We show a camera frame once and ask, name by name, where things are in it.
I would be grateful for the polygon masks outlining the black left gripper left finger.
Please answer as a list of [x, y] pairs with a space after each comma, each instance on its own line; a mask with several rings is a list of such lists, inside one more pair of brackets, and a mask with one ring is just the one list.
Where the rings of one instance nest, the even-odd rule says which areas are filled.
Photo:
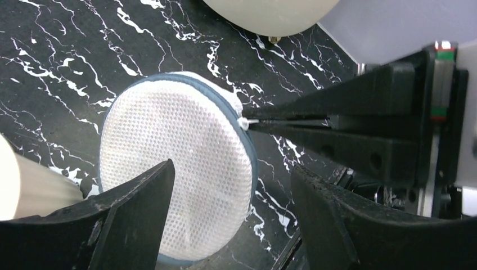
[[1, 222], [1, 268], [154, 269], [174, 177], [166, 160], [46, 217]]

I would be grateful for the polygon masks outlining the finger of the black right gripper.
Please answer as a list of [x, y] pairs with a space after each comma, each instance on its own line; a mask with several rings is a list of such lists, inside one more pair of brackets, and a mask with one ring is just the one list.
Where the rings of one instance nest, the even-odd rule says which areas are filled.
[[414, 82], [413, 65], [395, 62], [295, 100], [248, 108], [242, 114], [259, 120], [323, 119], [328, 115], [407, 115], [412, 111]]

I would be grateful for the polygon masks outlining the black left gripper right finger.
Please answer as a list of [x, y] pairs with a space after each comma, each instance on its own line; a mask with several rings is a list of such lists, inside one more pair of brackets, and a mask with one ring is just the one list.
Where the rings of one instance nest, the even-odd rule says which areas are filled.
[[311, 269], [475, 269], [476, 218], [395, 210], [297, 165], [291, 191]]

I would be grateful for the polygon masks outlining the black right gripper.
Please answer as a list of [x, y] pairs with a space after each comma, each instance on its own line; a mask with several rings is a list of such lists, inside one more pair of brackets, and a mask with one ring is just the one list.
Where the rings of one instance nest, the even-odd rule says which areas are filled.
[[415, 54], [422, 98], [417, 143], [327, 127], [259, 121], [253, 131], [292, 143], [409, 192], [409, 210], [424, 217], [458, 217], [476, 189], [476, 41], [437, 41]]

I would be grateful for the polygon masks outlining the white mesh bag blue zipper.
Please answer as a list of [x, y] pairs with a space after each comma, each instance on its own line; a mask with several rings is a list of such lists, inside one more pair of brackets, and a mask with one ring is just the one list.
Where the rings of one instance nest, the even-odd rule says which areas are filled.
[[242, 109], [234, 93], [189, 71], [143, 78], [109, 107], [98, 162], [102, 192], [165, 160], [175, 168], [159, 262], [206, 259], [248, 216], [259, 168]]

